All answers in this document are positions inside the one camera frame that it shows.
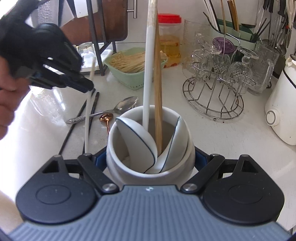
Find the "person's left hand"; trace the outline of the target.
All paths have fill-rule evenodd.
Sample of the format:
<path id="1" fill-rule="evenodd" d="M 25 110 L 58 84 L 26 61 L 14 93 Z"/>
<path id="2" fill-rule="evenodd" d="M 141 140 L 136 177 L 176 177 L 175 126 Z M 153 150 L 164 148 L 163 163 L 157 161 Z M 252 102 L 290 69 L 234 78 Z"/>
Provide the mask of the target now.
<path id="1" fill-rule="evenodd" d="M 14 120 L 15 111 L 19 107 L 22 99 L 29 92 L 29 81 L 26 78 L 13 78 L 10 75 L 8 62 L 3 57 L 1 57 L 0 81 L 0 136 L 2 140 L 6 136 L 8 128 Z"/>

